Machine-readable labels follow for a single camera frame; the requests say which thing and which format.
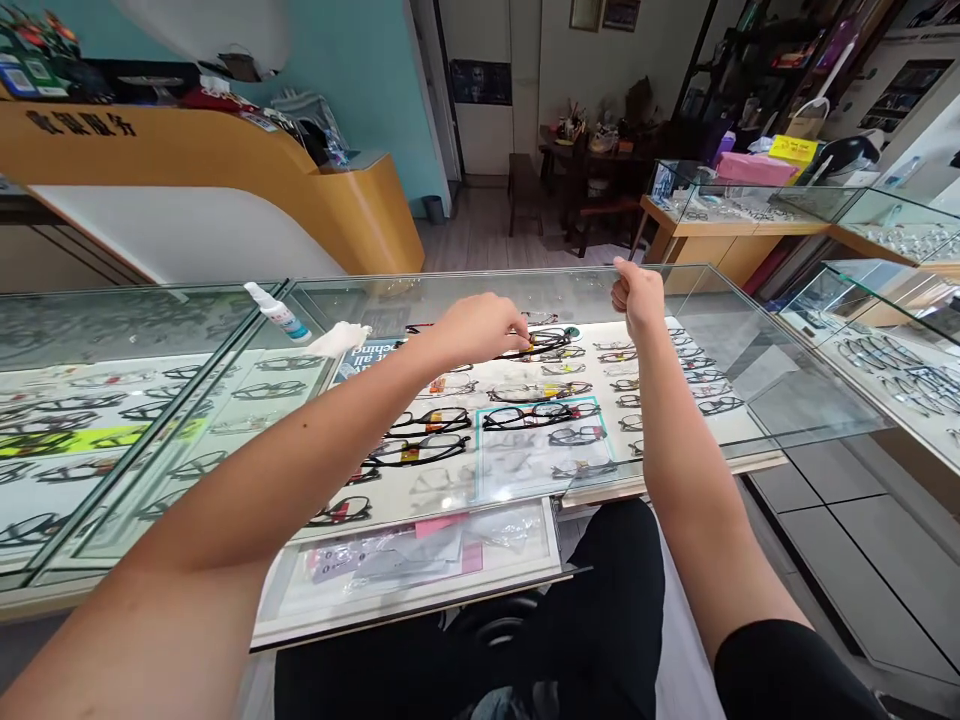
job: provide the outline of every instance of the display cabinet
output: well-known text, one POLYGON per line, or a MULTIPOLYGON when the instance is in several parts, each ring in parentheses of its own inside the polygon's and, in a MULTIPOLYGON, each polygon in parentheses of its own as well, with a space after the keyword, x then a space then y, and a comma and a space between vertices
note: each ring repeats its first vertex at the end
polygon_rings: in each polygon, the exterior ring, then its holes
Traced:
POLYGON ((791 228, 829 223, 857 192, 734 182, 696 161, 658 160, 650 198, 688 236, 716 224, 741 235, 799 234, 791 228))
MULTIPOLYGON (((770 467, 784 462, 784 447, 890 424, 713 268, 660 270, 678 362, 732 470, 770 467)), ((296 283, 284 301, 315 335, 342 320, 370 326, 366 343, 319 358, 258 321, 184 404, 179 427, 140 448, 34 586, 95 582, 230 453, 394 352, 456 300, 487 291, 526 314, 532 347, 453 368, 417 395, 278 556, 253 646, 575 572, 560 562, 550 499, 571 506, 645 492, 636 349, 610 306, 617 277, 592 268, 296 283), (496 540, 514 531, 516 546, 496 540), (400 556, 429 567, 394 572, 400 556)))
POLYGON ((827 262, 780 319, 960 473, 958 294, 957 281, 923 269, 827 262))
POLYGON ((831 235, 862 254, 907 265, 960 262, 960 218, 867 188, 832 218, 831 235))
POLYGON ((132 455, 145 457, 138 443, 169 426, 256 308, 243 287, 211 285, 8 295, 0 313, 0 590, 9 590, 83 534, 91 504, 132 455))

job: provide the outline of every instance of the human arm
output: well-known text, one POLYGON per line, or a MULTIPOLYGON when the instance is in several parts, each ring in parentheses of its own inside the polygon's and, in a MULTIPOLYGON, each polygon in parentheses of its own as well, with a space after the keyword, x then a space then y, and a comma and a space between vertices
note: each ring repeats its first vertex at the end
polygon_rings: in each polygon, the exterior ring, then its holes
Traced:
POLYGON ((711 664, 757 620, 809 622, 750 527, 726 460, 690 393, 667 332, 663 280, 618 259, 613 305, 637 347, 643 475, 711 664))
POLYGON ((509 300, 461 300, 244 445, 74 611, 0 698, 0 718, 229 717, 273 557, 437 375, 526 347, 525 337, 509 300))

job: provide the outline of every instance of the black pants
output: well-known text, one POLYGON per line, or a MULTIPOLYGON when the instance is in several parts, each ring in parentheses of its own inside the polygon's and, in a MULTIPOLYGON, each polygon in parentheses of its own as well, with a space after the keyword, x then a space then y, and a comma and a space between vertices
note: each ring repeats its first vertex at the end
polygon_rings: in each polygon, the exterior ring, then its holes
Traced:
POLYGON ((429 616, 280 651, 277 720, 449 720, 490 690, 527 695, 551 680, 561 717, 654 720, 664 579, 653 513, 639 500, 603 506, 570 562, 593 570, 554 585, 505 648, 429 616))

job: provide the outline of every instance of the trash can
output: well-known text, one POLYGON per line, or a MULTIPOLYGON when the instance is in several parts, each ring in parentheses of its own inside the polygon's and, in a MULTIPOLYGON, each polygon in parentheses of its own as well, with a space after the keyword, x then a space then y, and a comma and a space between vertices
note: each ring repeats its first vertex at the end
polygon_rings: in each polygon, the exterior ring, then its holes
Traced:
POLYGON ((424 195, 423 207, 431 225, 443 225, 447 221, 443 216, 443 200, 439 195, 424 195))

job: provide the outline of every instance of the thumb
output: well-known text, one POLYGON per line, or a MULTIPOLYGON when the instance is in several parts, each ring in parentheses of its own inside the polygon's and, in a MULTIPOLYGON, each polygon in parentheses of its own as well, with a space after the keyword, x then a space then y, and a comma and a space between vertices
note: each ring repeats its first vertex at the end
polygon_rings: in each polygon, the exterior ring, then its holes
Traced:
POLYGON ((626 281, 627 286, 632 285, 634 280, 640 276, 640 268, 637 267, 636 263, 624 260, 619 255, 613 259, 613 266, 620 273, 620 277, 626 281))
POLYGON ((529 347, 529 340, 510 333, 509 335, 504 335, 503 340, 500 341, 500 355, 510 352, 511 350, 526 350, 529 347))

